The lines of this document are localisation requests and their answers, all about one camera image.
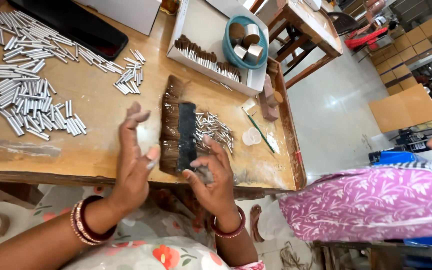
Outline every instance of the red fabric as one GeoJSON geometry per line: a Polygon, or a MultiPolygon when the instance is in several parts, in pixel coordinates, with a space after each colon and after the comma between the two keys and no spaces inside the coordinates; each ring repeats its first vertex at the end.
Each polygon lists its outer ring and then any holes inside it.
{"type": "Polygon", "coordinates": [[[347,39],[344,41],[344,44],[346,44],[346,47],[350,50],[361,46],[363,44],[365,44],[366,42],[368,43],[368,46],[371,49],[377,49],[377,45],[373,44],[377,39],[378,39],[378,35],[386,32],[388,30],[387,27],[385,28],[381,28],[379,30],[376,30],[374,32],[372,32],[371,34],[364,36],[362,38],[358,38],[358,39],[347,39]]]}

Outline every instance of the blue plastic bowl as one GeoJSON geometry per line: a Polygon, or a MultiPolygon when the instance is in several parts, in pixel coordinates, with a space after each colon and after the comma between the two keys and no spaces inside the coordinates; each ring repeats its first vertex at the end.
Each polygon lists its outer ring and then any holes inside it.
{"type": "Polygon", "coordinates": [[[247,26],[250,24],[256,24],[252,19],[243,16],[243,15],[236,15],[233,16],[226,24],[226,30],[224,32],[223,37],[223,53],[224,57],[233,65],[235,65],[238,68],[247,68],[247,69],[258,69],[262,67],[266,62],[268,61],[268,43],[266,41],[265,34],[259,29],[259,43],[258,45],[262,47],[262,56],[261,59],[259,59],[259,62],[256,65],[249,64],[246,61],[241,60],[236,53],[233,50],[233,46],[231,46],[230,42],[230,25],[231,23],[239,23],[242,26],[247,26]]]}

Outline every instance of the red bangle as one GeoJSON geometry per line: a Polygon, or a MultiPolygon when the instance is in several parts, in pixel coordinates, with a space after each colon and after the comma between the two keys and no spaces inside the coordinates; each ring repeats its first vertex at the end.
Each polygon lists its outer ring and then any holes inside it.
{"type": "Polygon", "coordinates": [[[101,196],[90,196],[86,199],[79,201],[75,204],[74,209],[71,213],[71,226],[75,234],[79,239],[88,245],[99,245],[107,241],[116,231],[117,225],[114,225],[111,229],[106,231],[104,234],[98,234],[92,231],[85,219],[86,206],[92,202],[103,199],[101,196]]]}
{"type": "Polygon", "coordinates": [[[237,211],[241,215],[241,224],[233,232],[222,232],[221,230],[216,228],[216,217],[214,215],[211,215],[209,221],[211,222],[211,229],[213,229],[215,235],[223,238],[233,238],[238,236],[244,230],[244,224],[246,224],[246,216],[244,215],[244,211],[243,209],[241,209],[241,207],[239,206],[236,207],[237,207],[237,211]]]}

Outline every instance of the purple floral fabric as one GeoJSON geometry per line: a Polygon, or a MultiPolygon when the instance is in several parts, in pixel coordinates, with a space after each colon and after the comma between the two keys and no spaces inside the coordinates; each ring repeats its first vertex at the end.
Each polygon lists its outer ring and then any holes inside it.
{"type": "Polygon", "coordinates": [[[326,175],[279,207],[303,241],[432,236],[432,163],[401,165],[326,175]]]}

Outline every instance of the brown bristles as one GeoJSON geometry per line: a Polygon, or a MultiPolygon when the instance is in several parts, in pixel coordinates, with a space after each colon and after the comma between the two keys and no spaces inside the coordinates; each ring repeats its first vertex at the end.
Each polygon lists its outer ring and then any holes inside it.
{"type": "Polygon", "coordinates": [[[159,170],[170,175],[176,174],[176,163],[178,161],[178,132],[179,103],[184,84],[173,75],[167,79],[166,91],[161,101],[161,158],[159,159],[159,170]]]}

